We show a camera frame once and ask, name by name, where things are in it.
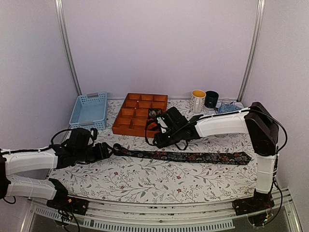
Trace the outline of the dark floral necktie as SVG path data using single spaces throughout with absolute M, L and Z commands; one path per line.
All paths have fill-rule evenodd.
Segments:
M 236 153 L 200 153 L 200 152 L 167 152 L 128 150 L 119 144 L 113 145 L 116 156 L 141 158 L 149 160 L 163 160 L 181 163 L 211 163 L 226 165 L 247 165 L 251 157 L 245 152 Z

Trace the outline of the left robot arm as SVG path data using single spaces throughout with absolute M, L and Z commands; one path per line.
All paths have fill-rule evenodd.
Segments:
M 0 152 L 0 197 L 11 196 L 42 198 L 53 201 L 60 209 L 72 205 L 68 190 L 56 179 L 31 179 L 18 173 L 43 169 L 64 169 L 76 164 L 88 165 L 108 159 L 112 147 L 96 143 L 98 131 L 83 128 L 69 129 L 64 142 L 51 141 L 47 147 L 37 149 L 4 149 Z

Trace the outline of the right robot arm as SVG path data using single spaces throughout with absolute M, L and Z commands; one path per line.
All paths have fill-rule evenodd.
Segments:
M 279 130 L 283 125 L 274 119 L 260 102 L 238 111 L 216 115 L 194 115 L 186 119 L 176 107 L 171 107 L 155 119 L 161 131 L 154 135 L 153 145 L 165 148 L 180 141 L 189 142 L 213 135 L 247 134 L 257 155 L 257 194 L 250 199 L 254 211 L 261 210 L 268 203 L 275 164 L 279 152 Z

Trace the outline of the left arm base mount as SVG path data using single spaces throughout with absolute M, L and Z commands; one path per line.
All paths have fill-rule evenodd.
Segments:
M 56 179 L 48 179 L 55 187 L 56 194 L 53 199 L 48 200 L 46 206 L 57 210 L 68 210 L 70 213 L 85 216 L 89 201 L 76 197 L 70 197 L 68 190 Z

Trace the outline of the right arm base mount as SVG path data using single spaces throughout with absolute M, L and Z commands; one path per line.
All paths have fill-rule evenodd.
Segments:
M 232 202 L 232 207 L 237 216 L 270 209 L 274 206 L 271 193 L 263 194 L 256 190 L 252 197 L 236 199 Z

